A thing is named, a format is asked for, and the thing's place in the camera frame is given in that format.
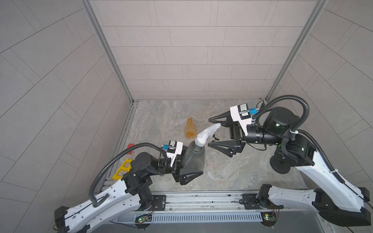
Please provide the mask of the clear grey spray bottle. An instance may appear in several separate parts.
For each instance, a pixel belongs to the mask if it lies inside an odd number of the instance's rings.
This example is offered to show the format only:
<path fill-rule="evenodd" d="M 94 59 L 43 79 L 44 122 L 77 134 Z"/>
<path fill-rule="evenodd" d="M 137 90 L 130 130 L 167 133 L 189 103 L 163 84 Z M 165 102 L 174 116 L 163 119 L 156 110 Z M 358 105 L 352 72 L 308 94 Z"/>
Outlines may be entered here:
<path fill-rule="evenodd" d="M 205 168 L 205 161 L 205 146 L 195 140 L 188 146 L 186 153 L 184 154 L 182 168 L 203 171 Z"/>

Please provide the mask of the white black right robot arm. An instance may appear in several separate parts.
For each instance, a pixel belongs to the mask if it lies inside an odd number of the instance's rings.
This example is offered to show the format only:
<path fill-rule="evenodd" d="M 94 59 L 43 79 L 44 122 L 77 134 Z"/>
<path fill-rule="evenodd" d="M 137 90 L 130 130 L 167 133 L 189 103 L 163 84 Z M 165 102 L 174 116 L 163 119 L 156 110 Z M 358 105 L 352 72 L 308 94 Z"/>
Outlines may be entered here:
<path fill-rule="evenodd" d="M 267 114 L 262 125 L 258 122 L 260 112 Z M 295 190 L 263 184 L 255 202 L 262 208 L 274 210 L 276 215 L 281 207 L 293 206 L 315 211 L 338 226 L 370 226 L 369 190 L 343 178 L 308 132 L 292 130 L 300 120 L 284 107 L 258 110 L 248 109 L 245 104 L 233 106 L 228 112 L 209 119 L 211 123 L 229 128 L 230 140 L 211 142 L 209 147 L 232 157 L 246 145 L 275 146 L 270 159 L 274 171 L 286 174 L 296 168 L 317 185 L 316 189 Z"/>

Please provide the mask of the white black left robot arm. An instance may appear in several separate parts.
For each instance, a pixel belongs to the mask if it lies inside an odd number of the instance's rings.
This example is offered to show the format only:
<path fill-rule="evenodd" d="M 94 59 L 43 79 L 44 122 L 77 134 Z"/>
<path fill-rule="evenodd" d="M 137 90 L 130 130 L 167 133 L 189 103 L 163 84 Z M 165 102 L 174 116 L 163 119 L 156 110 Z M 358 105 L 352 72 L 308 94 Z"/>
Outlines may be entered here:
<path fill-rule="evenodd" d="M 111 187 L 95 196 L 98 206 L 86 201 L 75 207 L 60 207 L 55 210 L 55 227 L 59 233 L 91 233 L 101 225 L 121 214 L 147 210 L 153 203 L 149 189 L 152 175 L 170 158 L 157 159 L 147 152 L 140 153 L 131 162 L 131 170 Z"/>

